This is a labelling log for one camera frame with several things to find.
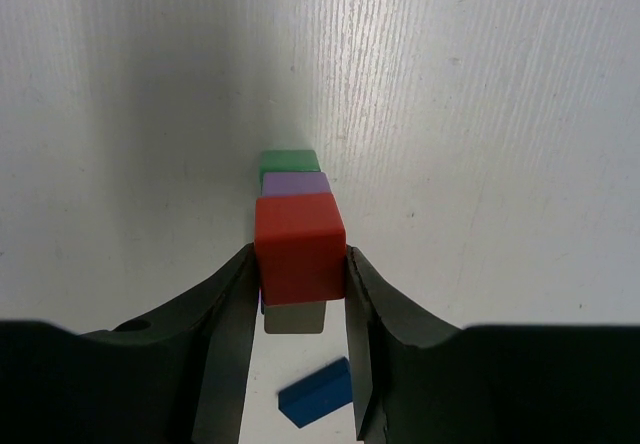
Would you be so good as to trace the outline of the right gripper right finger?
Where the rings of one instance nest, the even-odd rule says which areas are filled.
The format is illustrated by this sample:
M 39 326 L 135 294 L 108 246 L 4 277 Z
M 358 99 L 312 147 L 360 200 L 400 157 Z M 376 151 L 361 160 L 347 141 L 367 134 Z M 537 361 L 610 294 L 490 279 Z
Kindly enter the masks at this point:
M 365 443 L 635 443 L 639 329 L 459 328 L 345 264 L 357 438 Z

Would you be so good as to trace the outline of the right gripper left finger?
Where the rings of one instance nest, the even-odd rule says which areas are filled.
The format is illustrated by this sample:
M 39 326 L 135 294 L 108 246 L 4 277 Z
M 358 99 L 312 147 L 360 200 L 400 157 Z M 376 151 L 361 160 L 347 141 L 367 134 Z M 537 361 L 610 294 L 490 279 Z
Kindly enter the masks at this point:
M 5 443 L 235 443 L 258 307 L 254 249 L 112 330 L 1 324 Z

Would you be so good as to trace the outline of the olive grey cube block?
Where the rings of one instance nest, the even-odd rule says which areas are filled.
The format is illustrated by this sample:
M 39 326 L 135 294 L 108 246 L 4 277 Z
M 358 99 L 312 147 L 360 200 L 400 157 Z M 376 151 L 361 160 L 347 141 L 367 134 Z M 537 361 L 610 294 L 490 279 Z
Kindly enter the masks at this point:
M 321 334 L 325 314 L 325 302 L 266 306 L 264 330 L 273 335 Z

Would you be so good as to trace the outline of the red cube block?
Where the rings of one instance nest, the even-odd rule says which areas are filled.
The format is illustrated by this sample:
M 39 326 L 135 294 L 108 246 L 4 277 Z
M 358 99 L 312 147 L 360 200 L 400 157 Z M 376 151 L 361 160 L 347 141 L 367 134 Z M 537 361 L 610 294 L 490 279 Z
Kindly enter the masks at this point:
M 267 306 L 344 297 L 346 230 L 333 194 L 258 198 L 254 247 Z

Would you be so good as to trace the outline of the purple cube block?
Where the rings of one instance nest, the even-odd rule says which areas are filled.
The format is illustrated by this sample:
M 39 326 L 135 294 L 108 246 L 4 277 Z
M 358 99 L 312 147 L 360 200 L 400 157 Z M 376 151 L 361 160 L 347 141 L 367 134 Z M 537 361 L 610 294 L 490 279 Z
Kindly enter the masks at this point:
M 263 176 L 261 187 L 262 197 L 283 197 L 330 192 L 331 188 L 326 174 L 319 171 L 267 172 Z

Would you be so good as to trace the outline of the green ridged block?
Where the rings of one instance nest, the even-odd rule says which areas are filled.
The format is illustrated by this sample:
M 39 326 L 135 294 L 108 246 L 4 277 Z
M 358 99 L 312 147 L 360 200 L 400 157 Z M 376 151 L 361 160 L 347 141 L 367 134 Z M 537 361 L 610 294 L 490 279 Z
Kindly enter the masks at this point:
M 313 150 L 268 150 L 261 154 L 260 177 L 273 172 L 320 172 Z

